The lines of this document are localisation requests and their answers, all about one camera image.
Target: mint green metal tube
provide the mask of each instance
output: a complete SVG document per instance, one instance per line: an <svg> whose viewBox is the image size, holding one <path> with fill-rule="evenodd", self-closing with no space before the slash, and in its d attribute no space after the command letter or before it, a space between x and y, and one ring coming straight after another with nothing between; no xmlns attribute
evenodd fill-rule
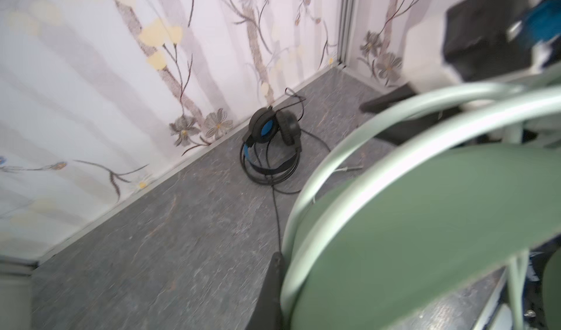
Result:
<svg viewBox="0 0 561 330"><path fill-rule="evenodd" d="M290 320L298 292L321 252L354 214L387 186L427 159L479 134L558 112L561 112L561 87L525 93L447 120L398 147L368 169L333 201L294 255L280 293L285 319Z"/></svg>
<svg viewBox="0 0 561 330"><path fill-rule="evenodd" d="M290 261L293 253L294 237L298 222L300 222L300 215L312 202L313 197L333 171L362 144L388 127L421 112L425 114L429 111L440 111L472 100L498 100L510 97L522 90L521 86L499 83L470 83L443 88L400 102L354 130L323 159L298 195L288 217L282 242L282 254L287 262Z"/></svg>

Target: headphones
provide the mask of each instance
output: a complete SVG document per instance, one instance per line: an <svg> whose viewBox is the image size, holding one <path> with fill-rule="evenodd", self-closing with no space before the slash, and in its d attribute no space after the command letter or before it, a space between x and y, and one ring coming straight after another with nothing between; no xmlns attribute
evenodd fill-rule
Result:
<svg viewBox="0 0 561 330"><path fill-rule="evenodd" d="M280 131L280 136L284 144L294 147L294 155L276 168L265 168L261 166L261 163L259 163L260 165L258 166L251 162L249 148L256 143L264 144L270 142L278 131ZM250 178L255 178L250 176L249 172L247 172L245 167L245 159L247 159L249 165L257 173L272 176L289 171L287 174L290 176L296 170L300 159L300 153L302 152L302 143L300 142L301 134L302 130L300 130L298 118L291 111L273 111L271 106L257 110L257 112L251 116L248 130L242 138L243 144L240 149L242 168Z"/></svg>

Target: wall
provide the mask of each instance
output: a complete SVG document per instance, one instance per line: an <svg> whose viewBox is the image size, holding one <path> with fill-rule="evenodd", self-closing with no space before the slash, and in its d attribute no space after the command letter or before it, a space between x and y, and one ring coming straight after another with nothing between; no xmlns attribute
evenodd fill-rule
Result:
<svg viewBox="0 0 561 330"><path fill-rule="evenodd" d="M356 0L348 66L380 89L403 85L401 64L409 28L460 1Z"/></svg>
<svg viewBox="0 0 561 330"><path fill-rule="evenodd" d="M0 0L0 254L35 259L327 67L340 0Z"/></svg>

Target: black cord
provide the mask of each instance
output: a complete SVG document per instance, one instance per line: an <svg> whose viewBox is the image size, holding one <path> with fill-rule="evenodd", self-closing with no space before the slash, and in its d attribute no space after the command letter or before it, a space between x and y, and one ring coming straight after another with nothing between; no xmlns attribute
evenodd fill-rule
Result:
<svg viewBox="0 0 561 330"><path fill-rule="evenodd" d="M312 133L310 133L309 131L300 128L300 130L302 130L303 133L306 133L307 135L311 136L312 138L316 139L318 142L320 142L323 146L325 146L325 148L327 149L328 152L331 152L331 148L329 147L329 145L327 145L327 143L325 141L323 141L320 137L313 135Z"/></svg>
<svg viewBox="0 0 561 330"><path fill-rule="evenodd" d="M271 193L273 194L273 205L275 206L275 216L277 216L277 239L279 243L279 251L282 250L281 243L281 220L279 219L279 209L277 207L277 198L275 197L275 187L271 185Z"/></svg>
<svg viewBox="0 0 561 330"><path fill-rule="evenodd" d="M276 112L280 111L280 110L284 110L287 107L291 107L294 106L296 104L300 104L302 105L302 114L300 115L300 117L298 118L298 121L300 121L302 119L302 117L304 117L304 101L305 101L305 97L296 94L296 92L294 90L292 90L291 88L286 88L284 90L284 93L290 97L296 97L298 98L298 101L295 103L291 103L290 105L281 107L280 109L278 109ZM301 129L303 133L307 134L308 136L311 136L312 138L316 139L317 141L319 141L326 149L327 151L331 151L331 148L329 147L329 145L327 145L327 143L325 141L323 141L320 137L312 134L311 132ZM267 166L270 168L271 165L269 163L269 146L271 144L271 141L273 140L273 138L271 138L268 142L267 142L267 146L265 148L265 161L267 163ZM294 164L291 165L291 167L286 170L285 172L283 172L280 175L263 175L263 178L258 178L257 176L254 176L253 174L251 174L249 172L249 170L246 167L246 157L244 154L244 146L245 144L242 144L242 147L240 149L240 164L242 167L243 172L247 175L247 177L249 178L249 180L251 180L252 182L259 184L259 185L267 185L271 187L271 193L273 195L273 205L275 207L275 216L277 219L277 238L278 238L278 248L279 251L282 249L282 242L281 242L281 220L279 218L279 211L278 211L278 206L277 206L277 197L275 196L275 192L279 193L279 194L284 194L284 195L296 195L298 193L300 193L302 190L298 190L295 192L285 192L283 190L279 190L275 187L275 185L278 185L280 183L282 183L283 181L287 180L288 178L290 178L291 175L294 174L294 172L296 171L296 168L298 167L298 164L300 162L300 156L299 156L299 152L297 153L297 158L294 161ZM257 147L256 145L253 146L253 151L255 154L255 157L257 158L257 161L259 163L260 167L263 167L263 164L261 162L261 159L259 158L259 155L257 154Z"/></svg>

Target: gray floor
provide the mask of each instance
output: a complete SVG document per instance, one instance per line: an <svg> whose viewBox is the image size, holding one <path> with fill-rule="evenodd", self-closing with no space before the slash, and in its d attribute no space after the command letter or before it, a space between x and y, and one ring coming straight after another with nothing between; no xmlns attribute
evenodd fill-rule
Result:
<svg viewBox="0 0 561 330"><path fill-rule="evenodd" d="M359 104L378 95L335 69L301 93L307 97L302 127L331 147L366 120ZM270 188L251 183L240 168L241 136L41 265L32 277L34 329L244 328L277 240ZM282 189L301 188L326 155L305 134L302 142L301 163ZM283 155L277 145L276 160ZM347 164L368 167L391 149L371 140ZM322 191L350 176L333 174ZM295 199L277 195L282 226ZM493 280L444 298L397 328L468 329Z"/></svg>

